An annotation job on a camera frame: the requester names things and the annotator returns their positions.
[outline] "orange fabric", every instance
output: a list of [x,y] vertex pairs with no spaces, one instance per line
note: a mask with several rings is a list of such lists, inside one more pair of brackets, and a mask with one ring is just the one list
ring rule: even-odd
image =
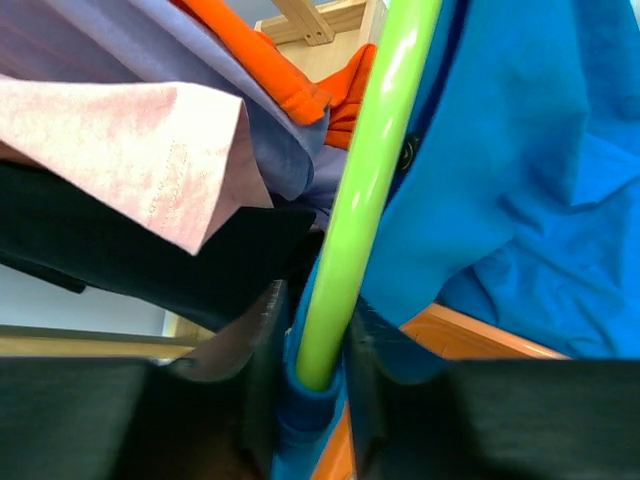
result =
[[299,125],[324,117],[331,96],[310,81],[222,0],[172,0],[218,35],[222,43]]
[[363,45],[346,67],[318,83],[332,97],[327,145],[349,148],[376,50],[373,44]]
[[363,45],[342,70],[314,84],[278,52],[271,38],[252,30],[223,1],[172,1],[213,31],[296,123],[309,125],[321,119],[330,106],[325,143],[349,148],[375,59],[375,45]]
[[316,465],[311,480],[350,480],[355,471],[353,461],[351,417],[347,404],[324,452],[322,452],[322,457]]

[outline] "dark button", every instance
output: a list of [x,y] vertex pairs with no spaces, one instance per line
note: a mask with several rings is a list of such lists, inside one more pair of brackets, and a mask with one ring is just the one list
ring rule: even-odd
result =
[[413,160],[418,154],[422,137],[419,133],[410,133],[405,137],[402,150],[400,151],[400,158],[398,158],[398,166],[396,167],[398,173],[407,173],[409,171]]

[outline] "fabric fold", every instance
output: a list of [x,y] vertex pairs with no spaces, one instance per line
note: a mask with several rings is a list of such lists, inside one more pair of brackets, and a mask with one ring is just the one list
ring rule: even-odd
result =
[[320,88],[331,94],[327,145],[349,148],[376,51],[373,44],[363,45],[343,69],[318,83]]
[[241,207],[193,256],[47,170],[0,162],[0,262],[139,298],[214,332],[273,280],[307,268],[316,252],[299,246],[312,222],[308,212]]
[[238,97],[5,77],[0,99],[0,140],[191,254],[240,206],[272,206]]
[[300,125],[324,116],[330,95],[265,42],[220,0],[173,0],[213,30],[253,77]]
[[0,73],[80,83],[179,81],[225,91],[245,101],[269,191],[291,201],[313,179],[328,108],[309,125],[294,122],[214,33],[169,1],[7,0],[0,25]]

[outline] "white wall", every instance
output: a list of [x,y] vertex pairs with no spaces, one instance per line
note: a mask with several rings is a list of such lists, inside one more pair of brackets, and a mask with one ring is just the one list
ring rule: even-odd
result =
[[0,265],[0,324],[161,335],[164,310],[87,288],[68,292]]

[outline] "black fabric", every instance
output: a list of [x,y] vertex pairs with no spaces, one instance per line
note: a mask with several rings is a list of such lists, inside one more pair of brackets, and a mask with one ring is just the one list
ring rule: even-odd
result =
[[448,363],[361,305],[345,363],[358,479],[640,479],[640,361]]
[[[320,254],[324,232],[309,233],[295,248],[284,266],[283,278],[287,279],[289,290],[289,310],[295,312],[302,292],[307,285],[311,270]],[[293,324],[294,316],[291,315],[290,323]]]
[[0,478],[271,478],[286,305],[276,282],[247,315],[166,367],[0,359]]
[[313,219],[306,211],[241,208],[193,257],[49,172],[0,162],[5,256],[140,298],[213,331],[285,273]]
[[404,138],[402,149],[400,150],[400,156],[398,157],[396,173],[406,174],[409,171],[411,165],[413,165],[413,161],[416,159],[423,138],[423,133],[407,134]]
[[36,277],[44,282],[51,283],[56,287],[64,288],[73,293],[82,293],[87,288],[87,285],[77,278],[70,277],[52,268],[11,257],[3,252],[0,252],[0,263],[13,270],[26,273],[27,275],[31,275],[32,277]]

